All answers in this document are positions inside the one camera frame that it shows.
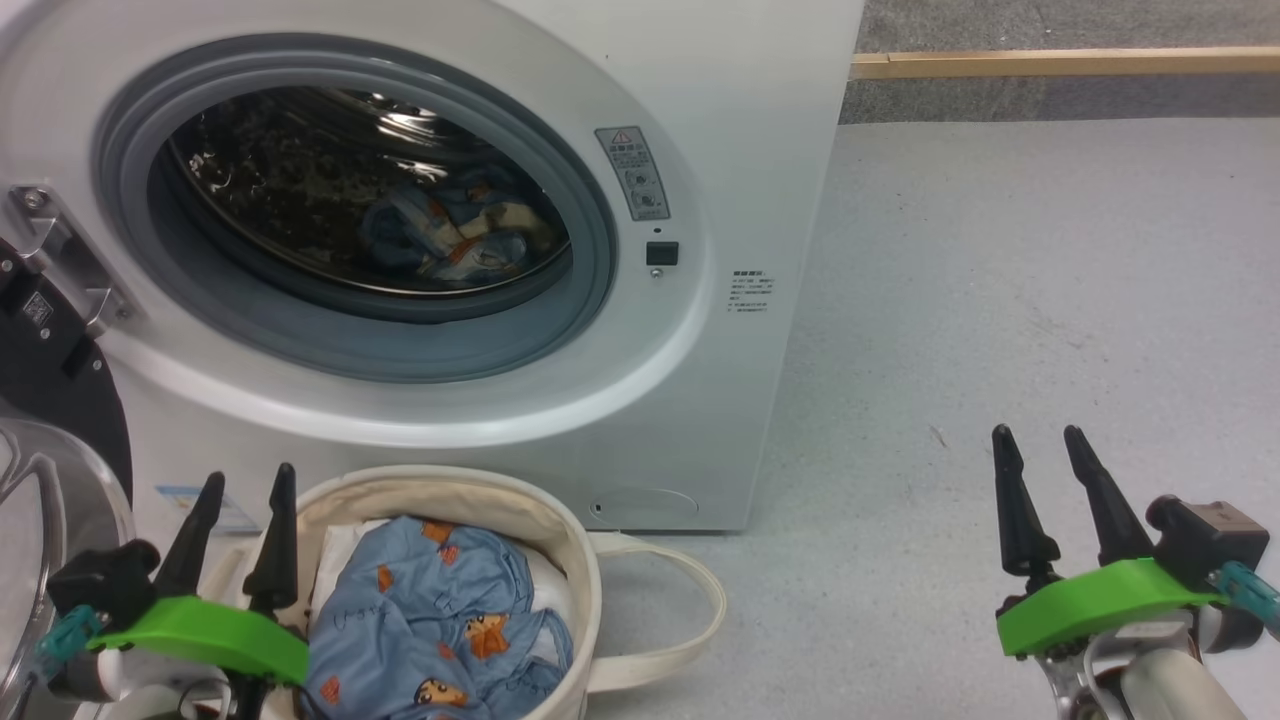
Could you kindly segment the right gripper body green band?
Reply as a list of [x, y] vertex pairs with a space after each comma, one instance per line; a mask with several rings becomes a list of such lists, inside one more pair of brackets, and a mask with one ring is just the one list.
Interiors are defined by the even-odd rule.
[[1011, 597], [996, 626], [1005, 655], [1039, 666], [1057, 719], [1225, 719], [1228, 692], [1193, 651], [1213, 600], [1135, 559]]

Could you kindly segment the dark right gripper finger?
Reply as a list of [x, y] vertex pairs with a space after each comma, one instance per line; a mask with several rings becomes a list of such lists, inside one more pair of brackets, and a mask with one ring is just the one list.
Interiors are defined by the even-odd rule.
[[1041, 524], [1024, 482], [1024, 459], [1009, 425], [998, 424], [992, 430], [992, 450], [1001, 568], [1023, 578], [1025, 591], [1036, 593], [1060, 579], [1053, 570], [1061, 559], [1060, 547]]
[[1117, 487], [1108, 469], [1080, 427], [1064, 428], [1064, 441], [1073, 473], [1084, 487], [1094, 533], [1098, 539], [1098, 565], [1153, 556], [1155, 544], [1143, 523]]

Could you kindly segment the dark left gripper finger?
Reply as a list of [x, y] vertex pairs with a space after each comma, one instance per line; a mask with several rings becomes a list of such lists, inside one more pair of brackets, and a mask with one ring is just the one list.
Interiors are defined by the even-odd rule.
[[155, 575], [157, 597], [198, 593], [209, 538], [221, 512], [225, 482], [221, 471], [214, 471], [204, 483]]
[[274, 619], [298, 598], [296, 470], [282, 462], [273, 483], [269, 506], [271, 520], [262, 538], [259, 559], [246, 575], [242, 592], [250, 611]]

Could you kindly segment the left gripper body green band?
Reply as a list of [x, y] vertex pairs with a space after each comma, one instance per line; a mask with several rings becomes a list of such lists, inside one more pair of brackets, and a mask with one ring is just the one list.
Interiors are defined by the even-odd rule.
[[307, 674], [294, 633], [197, 596], [79, 602], [50, 629], [51, 693], [123, 719], [257, 719]]

